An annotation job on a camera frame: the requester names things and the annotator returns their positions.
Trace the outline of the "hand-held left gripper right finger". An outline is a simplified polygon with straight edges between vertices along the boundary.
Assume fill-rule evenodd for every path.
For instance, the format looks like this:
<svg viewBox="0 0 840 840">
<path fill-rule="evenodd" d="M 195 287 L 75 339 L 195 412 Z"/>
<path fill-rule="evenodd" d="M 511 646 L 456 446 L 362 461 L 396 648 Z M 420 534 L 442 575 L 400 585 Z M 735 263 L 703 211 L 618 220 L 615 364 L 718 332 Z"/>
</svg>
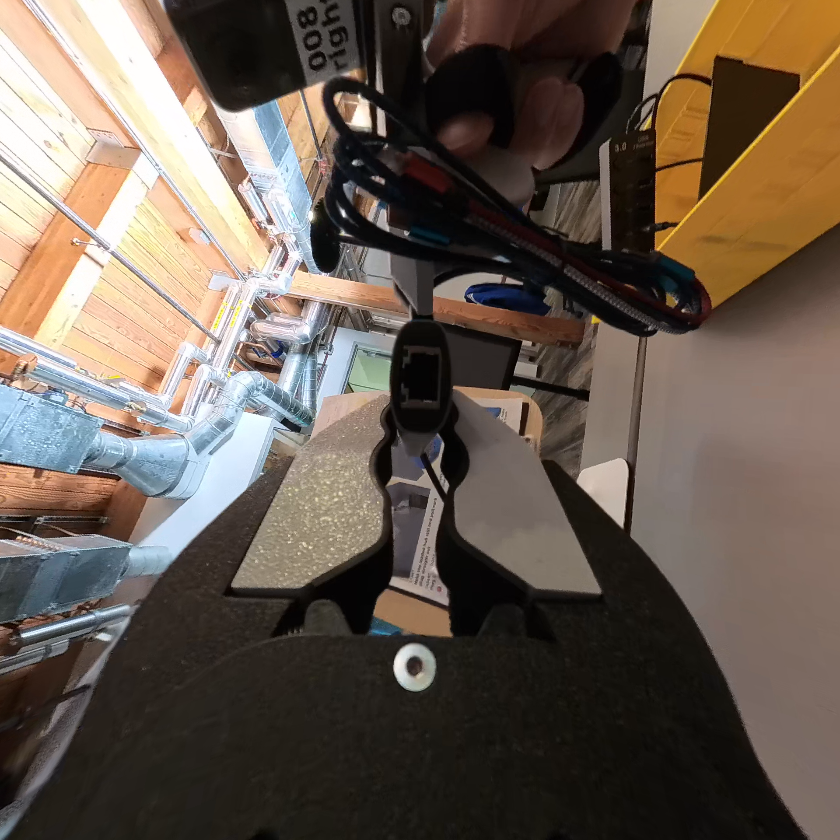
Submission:
<svg viewBox="0 0 840 840">
<path fill-rule="evenodd" d="M 453 634 L 478 634 L 498 607 L 531 634 L 539 608 L 596 602 L 602 588 L 539 457 L 470 398 L 455 398 L 442 430 L 448 484 L 438 526 L 438 574 Z"/>
</svg>

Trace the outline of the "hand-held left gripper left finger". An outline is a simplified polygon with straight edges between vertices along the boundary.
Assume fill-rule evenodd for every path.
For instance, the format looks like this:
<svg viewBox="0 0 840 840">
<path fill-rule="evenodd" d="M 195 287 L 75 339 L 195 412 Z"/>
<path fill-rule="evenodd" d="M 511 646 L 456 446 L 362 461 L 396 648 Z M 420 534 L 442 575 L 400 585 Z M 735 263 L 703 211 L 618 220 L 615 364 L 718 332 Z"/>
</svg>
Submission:
<svg viewBox="0 0 840 840">
<path fill-rule="evenodd" d="M 369 401 L 313 435 L 292 460 L 230 584 L 241 597 L 288 600 L 282 633 L 327 601 L 367 634 L 393 572 L 395 429 L 389 401 Z"/>
</svg>

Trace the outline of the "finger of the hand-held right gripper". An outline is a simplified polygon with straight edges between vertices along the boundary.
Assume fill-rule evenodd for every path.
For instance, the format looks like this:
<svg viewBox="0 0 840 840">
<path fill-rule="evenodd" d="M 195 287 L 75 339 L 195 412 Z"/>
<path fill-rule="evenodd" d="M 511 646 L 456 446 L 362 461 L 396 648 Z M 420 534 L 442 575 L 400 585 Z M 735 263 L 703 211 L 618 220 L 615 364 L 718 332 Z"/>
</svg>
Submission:
<svg viewBox="0 0 840 840">
<path fill-rule="evenodd" d="M 395 294 L 409 318 L 434 320 L 435 278 L 444 270 L 444 263 L 395 253 L 388 254 L 388 261 Z"/>
</svg>

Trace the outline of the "grey metal USB hub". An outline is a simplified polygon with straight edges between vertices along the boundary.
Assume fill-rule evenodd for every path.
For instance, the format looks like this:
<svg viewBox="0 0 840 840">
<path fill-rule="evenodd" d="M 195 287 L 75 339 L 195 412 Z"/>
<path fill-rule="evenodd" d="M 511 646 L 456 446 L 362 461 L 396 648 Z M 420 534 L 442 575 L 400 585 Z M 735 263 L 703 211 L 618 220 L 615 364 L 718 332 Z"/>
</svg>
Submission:
<svg viewBox="0 0 840 840">
<path fill-rule="evenodd" d="M 448 337 L 439 322 L 405 323 L 392 350 L 390 404 L 396 432 L 407 454 L 419 458 L 459 419 L 454 401 Z"/>
</svg>

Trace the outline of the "black USB hub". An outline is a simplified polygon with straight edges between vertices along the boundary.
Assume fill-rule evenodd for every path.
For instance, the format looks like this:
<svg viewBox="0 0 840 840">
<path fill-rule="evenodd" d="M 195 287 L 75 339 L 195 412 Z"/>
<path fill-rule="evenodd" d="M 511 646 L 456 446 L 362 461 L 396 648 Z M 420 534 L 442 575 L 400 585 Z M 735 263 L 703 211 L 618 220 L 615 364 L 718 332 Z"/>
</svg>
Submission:
<svg viewBox="0 0 840 840">
<path fill-rule="evenodd" d="M 598 154 L 602 247 L 647 254 L 655 248 L 656 139 L 652 129 L 605 141 Z"/>
</svg>

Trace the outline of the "yellow plastic bin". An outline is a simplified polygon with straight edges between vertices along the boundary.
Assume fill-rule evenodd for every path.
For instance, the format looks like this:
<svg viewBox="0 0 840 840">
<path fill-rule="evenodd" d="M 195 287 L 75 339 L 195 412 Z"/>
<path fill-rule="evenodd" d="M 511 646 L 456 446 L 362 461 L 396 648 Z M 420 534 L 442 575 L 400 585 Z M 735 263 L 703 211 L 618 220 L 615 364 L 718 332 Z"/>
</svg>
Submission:
<svg viewBox="0 0 840 840">
<path fill-rule="evenodd" d="M 703 197 L 700 168 L 658 175 L 658 249 L 692 268 L 711 305 L 838 224 L 839 3 L 716 2 L 677 73 L 727 57 L 800 77 L 801 87 Z"/>
</svg>

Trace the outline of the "blue jacket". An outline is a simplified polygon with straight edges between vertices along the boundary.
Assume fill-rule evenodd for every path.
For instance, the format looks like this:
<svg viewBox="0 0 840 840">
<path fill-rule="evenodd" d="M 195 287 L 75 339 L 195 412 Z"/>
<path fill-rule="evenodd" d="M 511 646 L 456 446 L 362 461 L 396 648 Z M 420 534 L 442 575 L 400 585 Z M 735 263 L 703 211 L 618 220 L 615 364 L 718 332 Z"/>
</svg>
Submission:
<svg viewBox="0 0 840 840">
<path fill-rule="evenodd" d="M 537 317 L 548 316 L 552 309 L 542 289 L 512 283 L 473 284 L 465 290 L 465 301 Z"/>
</svg>

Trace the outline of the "black stand pole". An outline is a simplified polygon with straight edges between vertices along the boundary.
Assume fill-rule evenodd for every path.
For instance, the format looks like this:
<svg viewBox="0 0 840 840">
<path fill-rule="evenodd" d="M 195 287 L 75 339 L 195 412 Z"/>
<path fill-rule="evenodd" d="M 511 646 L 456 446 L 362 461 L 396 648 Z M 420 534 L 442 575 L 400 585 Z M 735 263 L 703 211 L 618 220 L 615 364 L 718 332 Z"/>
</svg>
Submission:
<svg viewBox="0 0 840 840">
<path fill-rule="evenodd" d="M 324 199 L 312 205 L 309 212 L 311 254 L 315 266 L 322 274 L 330 275 L 342 257 L 340 231 L 329 216 Z"/>
</svg>

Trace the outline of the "instruction poster board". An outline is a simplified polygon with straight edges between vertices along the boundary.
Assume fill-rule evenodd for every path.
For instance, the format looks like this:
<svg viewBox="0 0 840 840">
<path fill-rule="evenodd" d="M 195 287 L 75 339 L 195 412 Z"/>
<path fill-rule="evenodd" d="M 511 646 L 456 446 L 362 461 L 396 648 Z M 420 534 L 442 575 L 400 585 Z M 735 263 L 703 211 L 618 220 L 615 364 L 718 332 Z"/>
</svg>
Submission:
<svg viewBox="0 0 840 840">
<path fill-rule="evenodd" d="M 476 388 L 462 390 L 539 452 L 543 421 L 530 396 Z M 331 397 L 333 419 L 345 417 L 384 395 L 365 391 Z M 399 439 L 392 446 L 392 477 L 386 490 L 392 504 L 393 573 L 374 608 L 372 635 L 450 635 L 445 613 L 449 606 L 448 590 L 438 575 L 435 552 L 443 500 L 427 469 L 434 472 L 445 490 L 447 481 L 440 467 L 443 449 L 440 437 L 419 458 L 409 456 Z"/>
</svg>

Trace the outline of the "silver ventilation duct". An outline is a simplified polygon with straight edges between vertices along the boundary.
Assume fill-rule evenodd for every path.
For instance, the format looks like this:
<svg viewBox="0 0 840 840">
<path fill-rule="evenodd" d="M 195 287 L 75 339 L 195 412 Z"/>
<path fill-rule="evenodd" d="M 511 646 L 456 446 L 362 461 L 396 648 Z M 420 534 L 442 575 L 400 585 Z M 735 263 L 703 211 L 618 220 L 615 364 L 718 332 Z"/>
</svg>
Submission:
<svg viewBox="0 0 840 840">
<path fill-rule="evenodd" d="M 261 374 L 240 372 L 186 432 L 120 437 L 103 432 L 98 417 L 3 385 L 1 460 L 67 474 L 110 469 L 147 497 L 184 500 L 196 493 L 211 457 L 233 436 L 247 408 L 306 427 L 315 406 Z"/>
<path fill-rule="evenodd" d="M 165 546 L 97 534 L 2 539 L 1 624 L 100 600 L 123 580 L 162 574 L 174 557 Z"/>
</svg>

